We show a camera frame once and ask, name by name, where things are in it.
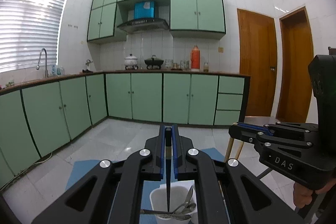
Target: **kitchen faucet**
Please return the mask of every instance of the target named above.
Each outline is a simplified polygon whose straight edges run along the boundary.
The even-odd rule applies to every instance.
[[[45,52],[45,70],[44,70],[44,76],[45,78],[48,78],[48,70],[47,70],[47,50],[45,48],[42,48],[40,51],[40,58],[39,58],[39,62],[37,63],[37,70],[40,69],[40,61],[41,61],[41,55],[42,55],[42,51],[44,50]]]

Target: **metal bolt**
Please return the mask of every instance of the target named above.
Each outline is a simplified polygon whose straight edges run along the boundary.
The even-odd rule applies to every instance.
[[[188,154],[191,156],[196,156],[198,154],[198,150],[195,148],[189,149]]]
[[[141,156],[148,156],[151,152],[148,149],[140,150]]]
[[[228,160],[227,163],[228,163],[228,165],[230,165],[232,167],[236,167],[239,164],[239,162],[236,159],[230,159],[230,160]]]
[[[109,160],[102,160],[100,163],[99,163],[100,167],[102,168],[107,168],[111,165],[111,162]]]

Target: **brown countertop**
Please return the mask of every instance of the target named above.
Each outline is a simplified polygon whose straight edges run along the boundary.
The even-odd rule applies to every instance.
[[[241,74],[234,74],[234,73],[227,73],[222,71],[210,71],[210,72],[195,72],[195,71],[182,71],[182,70],[147,70],[147,69],[139,69],[139,70],[108,70],[108,71],[97,71],[97,72],[91,72],[91,73],[78,73],[78,74],[72,74],[72,75],[63,75],[63,76],[55,76],[50,78],[43,78],[43,79],[36,79],[28,82],[18,83],[14,84],[8,88],[4,88],[0,90],[0,95],[20,90],[24,88],[29,88],[31,86],[35,85],[42,85],[42,84],[48,84],[52,82],[57,82],[61,80],[67,80],[77,77],[83,77],[83,76],[89,76],[89,75],[98,75],[102,73],[185,73],[185,74],[199,74],[199,75],[223,75],[223,76],[234,76],[234,77],[249,77],[249,75],[241,75]]]

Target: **orange thermos flask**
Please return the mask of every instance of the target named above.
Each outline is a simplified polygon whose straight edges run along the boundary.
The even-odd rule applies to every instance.
[[[195,46],[190,52],[191,71],[200,71],[201,51]]]

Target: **window blind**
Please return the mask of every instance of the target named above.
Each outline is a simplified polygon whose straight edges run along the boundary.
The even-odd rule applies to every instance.
[[[43,47],[48,65],[56,64],[65,2],[0,0],[0,72],[37,66]]]

